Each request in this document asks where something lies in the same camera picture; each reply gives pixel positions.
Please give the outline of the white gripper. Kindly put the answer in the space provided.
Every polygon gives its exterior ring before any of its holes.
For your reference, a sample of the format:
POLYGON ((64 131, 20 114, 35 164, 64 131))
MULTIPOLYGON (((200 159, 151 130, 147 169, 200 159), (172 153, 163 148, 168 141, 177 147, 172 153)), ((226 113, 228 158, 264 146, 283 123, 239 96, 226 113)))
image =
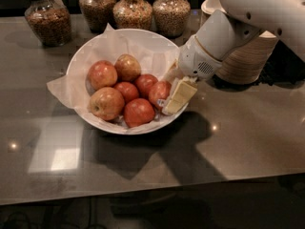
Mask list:
POLYGON ((196 94, 196 77, 200 80, 209 79, 221 67, 222 62, 210 56, 201 46, 197 37, 192 35, 180 47, 178 65, 177 61, 174 61, 163 76, 165 81, 173 84, 170 95, 164 102, 162 113, 165 115, 177 114, 196 94))

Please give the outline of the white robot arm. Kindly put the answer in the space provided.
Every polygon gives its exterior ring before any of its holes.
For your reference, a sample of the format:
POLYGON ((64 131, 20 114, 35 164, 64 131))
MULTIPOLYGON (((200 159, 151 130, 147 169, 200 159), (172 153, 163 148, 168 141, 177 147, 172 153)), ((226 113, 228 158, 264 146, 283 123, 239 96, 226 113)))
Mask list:
POLYGON ((162 113, 174 115, 190 101, 195 87, 184 88, 187 79, 209 79, 222 67, 222 61, 264 31, 282 41, 305 61, 304 0, 220 0, 196 34, 180 47, 175 66, 167 76, 173 83, 170 95, 162 101, 162 113))

